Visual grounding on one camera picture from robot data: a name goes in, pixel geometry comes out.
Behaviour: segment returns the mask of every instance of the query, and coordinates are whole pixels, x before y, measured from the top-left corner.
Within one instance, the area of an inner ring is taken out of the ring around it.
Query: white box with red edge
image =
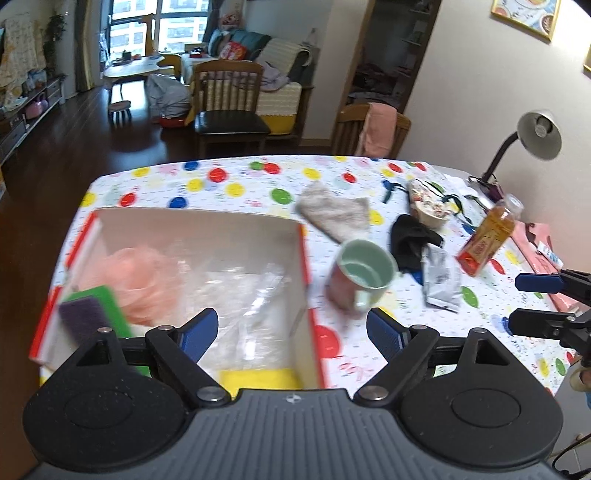
[[[309,269],[302,225],[294,220],[254,213],[209,210],[119,208],[92,212],[66,259],[66,282],[51,292],[30,350],[30,358],[52,370],[76,349],[61,322],[58,306],[78,291],[78,282],[88,269],[122,248],[147,245],[165,251],[182,240],[191,251],[191,269],[223,271],[241,265],[247,274],[262,274],[269,263],[283,268],[284,288],[274,299],[274,332],[288,339],[291,367],[303,388],[323,388],[324,375],[318,354],[314,311],[307,304]],[[216,257],[223,252],[223,258]],[[232,292],[228,292],[232,301]]]

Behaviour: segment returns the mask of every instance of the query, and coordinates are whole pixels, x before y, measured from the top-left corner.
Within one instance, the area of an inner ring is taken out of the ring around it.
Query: gold picture frame
[[[585,59],[585,63],[583,63],[583,67],[586,73],[591,73],[591,47],[589,47],[589,52],[587,53],[587,58]]]
[[[491,14],[552,41],[561,0],[493,0]]]

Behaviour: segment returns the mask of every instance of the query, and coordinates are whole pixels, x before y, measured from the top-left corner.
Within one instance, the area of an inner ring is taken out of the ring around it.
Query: bottle cap
[[[523,203],[512,194],[505,196],[505,207],[516,217],[523,211]]]

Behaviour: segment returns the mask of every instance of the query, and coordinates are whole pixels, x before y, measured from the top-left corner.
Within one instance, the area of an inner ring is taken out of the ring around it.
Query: wooden floor
[[[195,158],[190,129],[163,131],[147,118],[140,83],[124,85],[131,123],[113,128],[107,94],[94,89],[50,112],[3,166],[8,194],[0,200],[0,478],[35,464],[22,433],[22,408],[38,387],[28,349],[47,298],[61,244],[92,181],[131,168]],[[118,101],[118,89],[113,101]],[[221,146],[212,157],[243,154]],[[268,154],[325,153],[267,142]]]

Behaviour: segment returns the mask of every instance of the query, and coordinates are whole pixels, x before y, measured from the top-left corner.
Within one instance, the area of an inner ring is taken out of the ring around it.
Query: ribbed gray surface
[[[471,472],[430,457],[385,410],[345,390],[243,391],[230,407],[195,416],[171,449],[120,472],[66,472],[41,465],[35,480],[465,480],[560,479],[546,464],[518,472]]]

